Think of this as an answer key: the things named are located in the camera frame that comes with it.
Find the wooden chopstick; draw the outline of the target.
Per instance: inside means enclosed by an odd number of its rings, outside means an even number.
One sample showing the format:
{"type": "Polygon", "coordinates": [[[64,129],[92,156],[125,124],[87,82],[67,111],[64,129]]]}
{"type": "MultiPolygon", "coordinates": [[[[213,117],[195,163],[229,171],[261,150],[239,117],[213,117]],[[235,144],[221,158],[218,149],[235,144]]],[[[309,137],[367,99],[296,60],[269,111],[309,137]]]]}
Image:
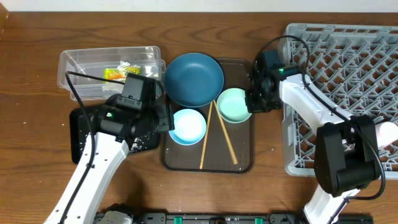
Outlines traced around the wooden chopstick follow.
{"type": "Polygon", "coordinates": [[[236,157],[236,154],[235,154],[233,145],[232,145],[232,143],[231,143],[231,140],[230,140],[230,138],[229,138],[229,134],[228,134],[228,132],[227,132],[227,130],[226,130],[226,127],[225,127],[225,125],[224,125],[223,118],[222,118],[222,116],[221,116],[221,113],[220,113],[220,111],[219,111],[219,109],[218,109],[218,106],[217,106],[217,103],[216,103],[215,100],[213,100],[213,104],[215,105],[215,109],[216,109],[216,112],[217,112],[217,115],[218,115],[218,118],[219,118],[219,121],[220,121],[220,124],[221,124],[221,128],[222,128],[222,130],[223,130],[224,138],[225,138],[226,143],[227,143],[227,145],[228,145],[228,149],[229,149],[229,153],[230,153],[232,162],[233,162],[234,165],[236,165],[236,164],[238,164],[238,160],[237,160],[237,157],[236,157]]]}
{"type": "Polygon", "coordinates": [[[212,108],[213,108],[213,102],[210,103],[209,111],[208,111],[208,117],[207,117],[207,122],[206,122],[206,132],[204,136],[204,142],[203,142],[203,147],[202,147],[202,152],[201,152],[201,160],[200,160],[200,169],[203,169],[204,165],[204,160],[205,160],[205,152],[206,152],[206,144],[208,140],[208,132],[210,128],[210,121],[211,121],[211,114],[212,114],[212,108]]]}

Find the light blue bowl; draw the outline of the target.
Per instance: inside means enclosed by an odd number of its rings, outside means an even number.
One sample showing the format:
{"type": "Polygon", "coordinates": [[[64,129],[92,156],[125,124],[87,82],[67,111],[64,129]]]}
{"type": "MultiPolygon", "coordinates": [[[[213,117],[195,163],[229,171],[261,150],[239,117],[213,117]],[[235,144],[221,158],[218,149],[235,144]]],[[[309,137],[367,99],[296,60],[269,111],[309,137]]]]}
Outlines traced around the light blue bowl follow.
{"type": "Polygon", "coordinates": [[[183,146],[200,142],[206,133],[205,118],[193,109],[182,109],[174,113],[174,126],[169,135],[173,141],[183,146]]]}

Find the yellow snack wrapper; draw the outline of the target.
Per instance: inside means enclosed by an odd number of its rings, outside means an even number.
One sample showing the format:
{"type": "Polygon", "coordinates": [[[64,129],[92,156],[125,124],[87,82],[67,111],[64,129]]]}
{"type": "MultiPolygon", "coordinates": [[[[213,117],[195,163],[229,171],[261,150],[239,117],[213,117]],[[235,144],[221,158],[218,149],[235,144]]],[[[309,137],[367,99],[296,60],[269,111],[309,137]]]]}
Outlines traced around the yellow snack wrapper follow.
{"type": "Polygon", "coordinates": [[[107,80],[115,80],[118,82],[125,82],[127,75],[133,73],[135,75],[141,74],[141,66],[138,65],[120,65],[118,68],[105,68],[103,78],[107,80]]]}

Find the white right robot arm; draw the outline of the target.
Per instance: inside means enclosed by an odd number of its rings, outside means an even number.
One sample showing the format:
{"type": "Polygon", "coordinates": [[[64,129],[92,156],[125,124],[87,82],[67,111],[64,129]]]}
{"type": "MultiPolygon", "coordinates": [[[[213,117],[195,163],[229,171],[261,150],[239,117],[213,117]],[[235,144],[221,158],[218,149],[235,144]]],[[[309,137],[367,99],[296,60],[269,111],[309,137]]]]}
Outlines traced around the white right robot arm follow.
{"type": "Polygon", "coordinates": [[[314,172],[318,187],[303,209],[306,223],[341,223],[352,200],[374,200],[385,189],[379,150],[396,140],[390,123],[375,124],[328,99],[299,69],[277,68],[249,76],[246,92],[251,113],[291,106],[316,134],[314,172]]]}

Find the pink white cup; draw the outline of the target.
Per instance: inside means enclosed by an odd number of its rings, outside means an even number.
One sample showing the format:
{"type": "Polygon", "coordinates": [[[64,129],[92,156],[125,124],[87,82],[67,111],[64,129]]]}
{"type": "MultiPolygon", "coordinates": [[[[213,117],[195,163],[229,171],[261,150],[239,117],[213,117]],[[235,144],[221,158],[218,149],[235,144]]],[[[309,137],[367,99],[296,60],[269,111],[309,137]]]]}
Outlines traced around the pink white cup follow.
{"type": "Polygon", "coordinates": [[[378,149],[384,149],[398,138],[398,127],[396,124],[386,121],[375,125],[378,149]]]}

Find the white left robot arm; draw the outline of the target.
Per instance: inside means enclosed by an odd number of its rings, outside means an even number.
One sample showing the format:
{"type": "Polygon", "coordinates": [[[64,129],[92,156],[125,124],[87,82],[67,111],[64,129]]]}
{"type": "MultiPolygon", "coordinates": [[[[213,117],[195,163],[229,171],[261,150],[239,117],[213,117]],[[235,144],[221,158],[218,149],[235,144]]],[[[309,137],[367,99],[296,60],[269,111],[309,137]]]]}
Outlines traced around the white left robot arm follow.
{"type": "Polygon", "coordinates": [[[174,128],[170,105],[138,112],[111,105],[91,106],[77,167],[46,223],[93,223],[113,175],[130,154],[155,149],[160,134],[174,128]]]}

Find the dark blue plate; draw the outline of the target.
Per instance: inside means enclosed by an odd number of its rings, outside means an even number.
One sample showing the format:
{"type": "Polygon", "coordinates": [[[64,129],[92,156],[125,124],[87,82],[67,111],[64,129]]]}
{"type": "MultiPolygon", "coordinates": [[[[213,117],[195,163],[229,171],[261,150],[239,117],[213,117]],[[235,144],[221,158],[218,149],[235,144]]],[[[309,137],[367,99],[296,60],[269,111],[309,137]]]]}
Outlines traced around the dark blue plate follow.
{"type": "Polygon", "coordinates": [[[213,57],[187,53],[169,64],[165,71],[164,86],[175,103],[198,108],[209,104],[221,93],[224,73],[213,57]]]}

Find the white rice pile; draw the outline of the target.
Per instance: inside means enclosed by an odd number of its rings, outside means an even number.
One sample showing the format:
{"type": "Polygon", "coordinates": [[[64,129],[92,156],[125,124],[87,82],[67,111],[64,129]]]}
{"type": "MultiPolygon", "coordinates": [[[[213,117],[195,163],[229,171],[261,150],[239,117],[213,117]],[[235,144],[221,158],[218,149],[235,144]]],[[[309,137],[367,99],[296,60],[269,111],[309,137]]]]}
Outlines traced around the white rice pile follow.
{"type": "MultiPolygon", "coordinates": [[[[84,125],[70,127],[71,152],[73,156],[81,156],[89,133],[89,129],[84,125]]],[[[152,150],[157,148],[159,144],[160,134],[151,134],[150,136],[135,138],[129,154],[152,150]]]]}

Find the mint green bowl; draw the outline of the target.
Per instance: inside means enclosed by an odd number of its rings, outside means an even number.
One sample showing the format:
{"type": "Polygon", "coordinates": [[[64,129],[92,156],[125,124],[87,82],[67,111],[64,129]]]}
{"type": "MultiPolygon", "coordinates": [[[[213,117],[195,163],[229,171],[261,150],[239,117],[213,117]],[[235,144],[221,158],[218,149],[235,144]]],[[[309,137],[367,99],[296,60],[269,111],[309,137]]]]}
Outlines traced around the mint green bowl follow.
{"type": "Polygon", "coordinates": [[[240,88],[228,88],[217,99],[217,108],[221,117],[233,124],[242,123],[251,117],[246,106],[245,91],[240,88]]]}

